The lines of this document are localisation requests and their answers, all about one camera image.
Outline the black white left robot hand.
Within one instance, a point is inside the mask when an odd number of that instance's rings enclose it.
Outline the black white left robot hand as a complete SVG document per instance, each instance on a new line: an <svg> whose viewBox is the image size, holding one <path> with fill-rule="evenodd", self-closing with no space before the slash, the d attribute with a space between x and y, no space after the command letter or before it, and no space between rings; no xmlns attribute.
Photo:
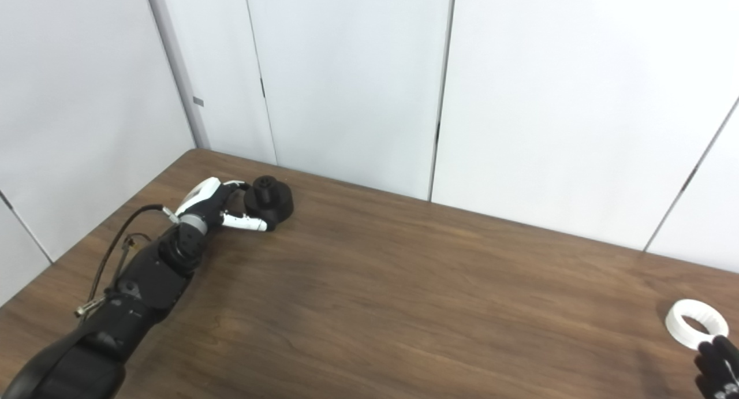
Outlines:
<svg viewBox="0 0 739 399"><path fill-rule="evenodd" d="M222 182L211 176L195 186L182 200L170 219L175 223L188 222L206 235L217 226L226 226L237 230L266 232L268 223L261 218L249 217L246 214L233 215L225 208L232 194L238 189L247 191L251 188L245 181L231 180Z"/></svg>

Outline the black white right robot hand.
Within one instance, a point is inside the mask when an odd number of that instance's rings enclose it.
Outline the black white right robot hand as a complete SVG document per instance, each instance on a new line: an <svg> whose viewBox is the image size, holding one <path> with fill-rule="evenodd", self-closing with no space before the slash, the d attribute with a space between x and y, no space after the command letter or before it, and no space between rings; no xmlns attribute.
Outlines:
<svg viewBox="0 0 739 399"><path fill-rule="evenodd" d="M738 397L738 349L724 335L699 344L695 385L704 398Z"/></svg>

